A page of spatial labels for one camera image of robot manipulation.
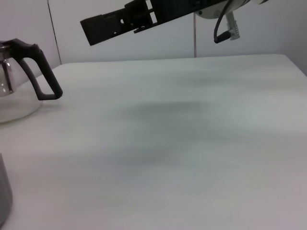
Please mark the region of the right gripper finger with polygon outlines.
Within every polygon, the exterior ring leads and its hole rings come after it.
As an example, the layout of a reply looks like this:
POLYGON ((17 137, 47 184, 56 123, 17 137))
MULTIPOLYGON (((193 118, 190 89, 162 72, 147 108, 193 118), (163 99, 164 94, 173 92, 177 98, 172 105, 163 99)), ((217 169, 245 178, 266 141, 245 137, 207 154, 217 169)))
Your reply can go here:
POLYGON ((152 12, 154 10, 148 8, 146 1, 133 0, 123 9, 90 17, 80 23, 89 44, 93 46, 129 31, 138 33, 153 27, 152 12))

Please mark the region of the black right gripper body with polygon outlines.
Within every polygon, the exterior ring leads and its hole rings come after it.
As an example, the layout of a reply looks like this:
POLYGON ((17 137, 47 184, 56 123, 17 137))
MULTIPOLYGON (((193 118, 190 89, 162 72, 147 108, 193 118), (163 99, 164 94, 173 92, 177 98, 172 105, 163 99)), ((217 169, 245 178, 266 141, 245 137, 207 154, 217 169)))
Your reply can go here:
POLYGON ((163 24, 185 15, 217 6, 225 0, 151 0, 157 23, 163 24))

